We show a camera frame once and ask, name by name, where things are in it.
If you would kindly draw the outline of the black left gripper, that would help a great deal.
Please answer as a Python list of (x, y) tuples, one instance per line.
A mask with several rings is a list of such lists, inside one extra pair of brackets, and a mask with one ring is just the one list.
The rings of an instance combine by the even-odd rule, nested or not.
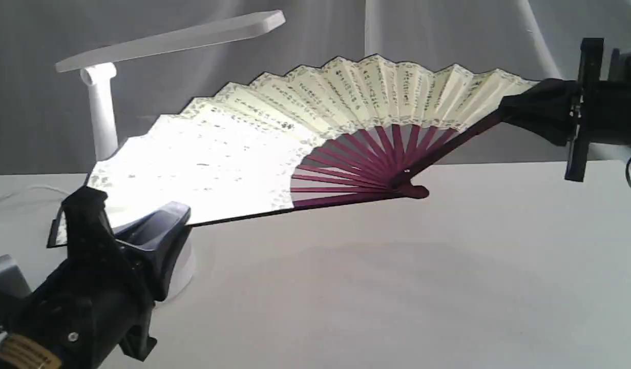
[[(140, 362), (154, 350), (152, 309), (170, 294), (191, 208), (172, 201), (112, 231), (107, 197), (83, 186), (61, 203), (68, 259), (0, 320), (0, 368), (98, 368), (117, 347)], [(100, 258), (115, 238), (124, 270)]]

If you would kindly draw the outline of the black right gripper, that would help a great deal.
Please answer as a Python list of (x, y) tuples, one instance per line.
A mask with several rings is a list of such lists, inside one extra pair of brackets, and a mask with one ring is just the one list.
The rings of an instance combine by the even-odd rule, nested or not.
[(584, 180), (591, 144), (631, 147), (631, 83), (601, 79), (604, 39), (584, 38), (576, 81), (547, 78), (505, 96), (498, 113), (552, 145), (569, 142), (565, 180)]

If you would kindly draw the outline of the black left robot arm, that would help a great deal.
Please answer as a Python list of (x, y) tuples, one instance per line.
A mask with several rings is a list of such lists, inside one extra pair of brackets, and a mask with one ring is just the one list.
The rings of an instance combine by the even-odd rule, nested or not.
[(49, 235), (65, 222), (67, 257), (34, 291), (0, 257), (0, 368), (98, 368), (117, 346), (145, 361), (158, 341), (152, 312), (191, 227), (191, 208), (170, 202), (112, 228), (107, 194), (84, 186), (63, 200)]

